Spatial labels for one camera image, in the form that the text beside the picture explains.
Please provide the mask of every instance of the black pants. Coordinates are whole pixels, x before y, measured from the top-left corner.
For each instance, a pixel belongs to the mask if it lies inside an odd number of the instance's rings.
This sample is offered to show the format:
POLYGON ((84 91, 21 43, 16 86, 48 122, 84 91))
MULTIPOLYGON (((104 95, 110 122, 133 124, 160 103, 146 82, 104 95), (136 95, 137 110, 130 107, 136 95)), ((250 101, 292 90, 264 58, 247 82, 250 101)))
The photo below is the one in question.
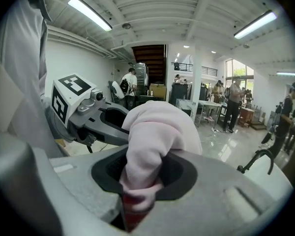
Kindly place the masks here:
POLYGON ((294 143, 295 143, 295 130, 291 129, 290 133, 289 133, 289 137, 287 138, 287 141, 286 141, 285 147, 284 147, 287 152, 289 152, 291 150, 294 143))
POLYGON ((238 117, 238 106, 239 103, 236 103, 234 101, 228 100, 227 102, 227 110, 224 118, 224 123, 223 123, 223 129, 226 128, 227 122, 232 115, 231 123, 230 123, 230 129, 233 129, 238 117))
POLYGON ((127 110, 131 110, 135 107, 135 101, 136 101, 136 97, 131 96, 131 95, 127 95, 124 97, 124 104, 125 104, 125 108, 127 110))
POLYGON ((274 144, 268 149, 273 154, 274 158, 280 152, 285 142, 285 137, 287 133, 288 133, 288 130, 280 129, 280 127, 276 128, 274 144))

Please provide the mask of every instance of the black backpack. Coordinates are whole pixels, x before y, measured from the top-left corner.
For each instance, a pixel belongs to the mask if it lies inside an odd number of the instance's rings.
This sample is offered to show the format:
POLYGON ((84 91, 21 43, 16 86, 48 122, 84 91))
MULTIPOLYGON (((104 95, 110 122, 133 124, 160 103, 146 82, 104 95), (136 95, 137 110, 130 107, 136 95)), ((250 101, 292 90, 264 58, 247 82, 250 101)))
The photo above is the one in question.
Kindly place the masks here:
POLYGON ((123 94, 126 94, 129 90, 129 83, 127 82, 126 79, 123 79, 120 83, 120 88, 123 92, 123 94))

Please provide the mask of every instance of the ceiling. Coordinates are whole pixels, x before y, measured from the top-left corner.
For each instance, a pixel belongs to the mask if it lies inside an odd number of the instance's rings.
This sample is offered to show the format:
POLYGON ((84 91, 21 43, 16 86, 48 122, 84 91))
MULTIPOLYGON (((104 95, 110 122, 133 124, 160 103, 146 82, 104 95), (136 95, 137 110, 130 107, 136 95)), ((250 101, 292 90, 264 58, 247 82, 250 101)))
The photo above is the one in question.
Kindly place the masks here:
POLYGON ((274 0, 84 0, 110 23, 110 32, 68 1, 45 0, 53 20, 49 25, 87 39, 110 58, 133 59, 133 46, 183 41, 215 50, 219 60, 235 58, 265 74, 295 71, 295 33, 274 0), (234 38, 234 33, 269 9, 278 16, 275 21, 241 40, 234 38), (131 29, 123 29, 124 23, 131 29))

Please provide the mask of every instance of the smoke detector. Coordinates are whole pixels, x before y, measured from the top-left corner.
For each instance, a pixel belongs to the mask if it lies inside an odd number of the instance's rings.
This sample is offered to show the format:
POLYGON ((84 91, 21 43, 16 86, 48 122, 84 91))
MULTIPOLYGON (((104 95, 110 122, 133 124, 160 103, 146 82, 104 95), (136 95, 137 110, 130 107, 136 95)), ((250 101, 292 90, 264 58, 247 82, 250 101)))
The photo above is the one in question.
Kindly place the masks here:
POLYGON ((124 23, 124 24, 122 25, 122 28, 128 30, 128 29, 131 28, 131 24, 129 24, 129 23, 124 23))

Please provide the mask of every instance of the pink fabric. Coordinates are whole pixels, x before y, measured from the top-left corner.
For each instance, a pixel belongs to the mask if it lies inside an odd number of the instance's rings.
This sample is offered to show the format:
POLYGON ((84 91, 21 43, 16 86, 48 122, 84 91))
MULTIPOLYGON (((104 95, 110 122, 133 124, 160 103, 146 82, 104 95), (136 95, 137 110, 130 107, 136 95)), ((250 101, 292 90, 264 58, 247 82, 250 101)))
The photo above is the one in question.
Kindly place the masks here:
POLYGON ((120 177, 127 200, 125 212, 151 209, 163 185, 157 178, 162 157, 171 149, 202 154, 198 131, 185 112, 167 102, 149 101, 131 110, 123 129, 129 130, 127 164, 120 177))

